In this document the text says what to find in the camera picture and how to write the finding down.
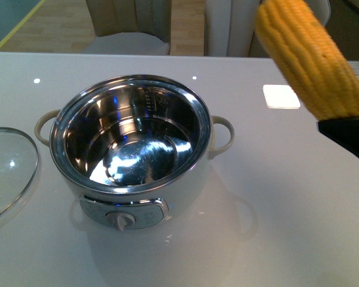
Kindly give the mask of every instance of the chair back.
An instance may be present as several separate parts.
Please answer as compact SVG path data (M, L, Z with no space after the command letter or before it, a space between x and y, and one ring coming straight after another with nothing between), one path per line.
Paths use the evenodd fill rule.
M306 0L322 24L330 17L328 0ZM205 55L247 57L263 54L254 35L261 0L206 0Z
M171 0L86 0L96 36L122 32L171 40Z

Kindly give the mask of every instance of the white knob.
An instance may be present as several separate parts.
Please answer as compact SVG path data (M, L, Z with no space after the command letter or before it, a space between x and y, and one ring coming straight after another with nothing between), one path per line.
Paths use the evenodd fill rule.
M126 212L112 211L108 212L105 217L117 230L123 231L125 227L132 226L136 219L133 215Z

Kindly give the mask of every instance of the wooden floor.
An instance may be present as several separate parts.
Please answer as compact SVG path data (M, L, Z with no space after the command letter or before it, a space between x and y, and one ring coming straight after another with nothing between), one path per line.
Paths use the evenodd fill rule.
M171 55L203 55L205 0L172 0ZM0 51L80 53L95 38L85 0L46 0Z

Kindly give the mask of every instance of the pot rim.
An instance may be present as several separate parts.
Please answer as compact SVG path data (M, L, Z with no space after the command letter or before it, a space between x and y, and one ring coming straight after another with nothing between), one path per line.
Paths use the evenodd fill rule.
M190 104L194 113L197 114L197 118L200 121L200 130L201 135L199 142L197 143L193 153L180 168L176 171L170 173L169 175L146 184L141 185L128 185L128 186L113 186L105 185L98 182L95 182L88 177L80 173L71 163L68 158L68 152L66 150L66 136L68 134L67 130L69 127L69 122L71 116L74 115L79 109L82 108L82 103L88 102L91 96L94 96L104 91L108 91L110 87L119 86L121 84L130 84L136 81L137 83L146 82L150 83L151 87L154 86L152 83L164 84L165 89L175 93L180 96ZM212 133L212 120L202 98L191 88L187 87L184 84L181 84L175 80L157 76L157 75L146 75L146 74L131 74L123 75L119 77L114 77L96 83L81 93L77 94L73 99L71 99L59 112L57 115L50 132L50 153L52 159L59 169L59 171L73 183L92 190L104 195L115 195L115 196L133 196L141 193L149 193L158 188L164 187L174 183L175 181L182 178L187 172L190 172L194 169L195 165L200 161L200 159L205 155L208 150L209 143L211 140Z

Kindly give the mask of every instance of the stainless steel inner pot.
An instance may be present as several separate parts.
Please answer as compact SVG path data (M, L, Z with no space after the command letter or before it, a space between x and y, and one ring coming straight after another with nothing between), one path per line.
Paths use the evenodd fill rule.
M100 193L140 193L190 170L207 150L211 118L188 87L126 75L74 97L58 114L50 149L59 170Z

